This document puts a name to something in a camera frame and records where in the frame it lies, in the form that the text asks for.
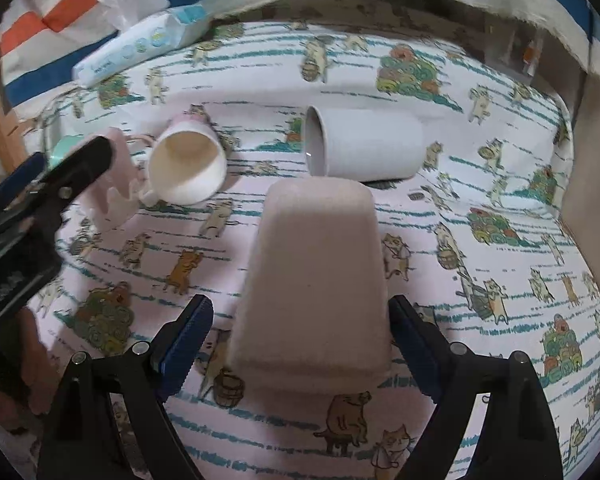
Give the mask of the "person's left hand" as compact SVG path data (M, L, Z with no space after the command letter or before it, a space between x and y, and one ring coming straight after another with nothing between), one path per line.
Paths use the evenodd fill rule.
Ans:
M38 324L33 312L23 307L15 316L22 342L20 377L30 389L24 404L33 415L46 414L53 403L59 377L38 336ZM14 432L24 426L18 403L0 390L0 426Z

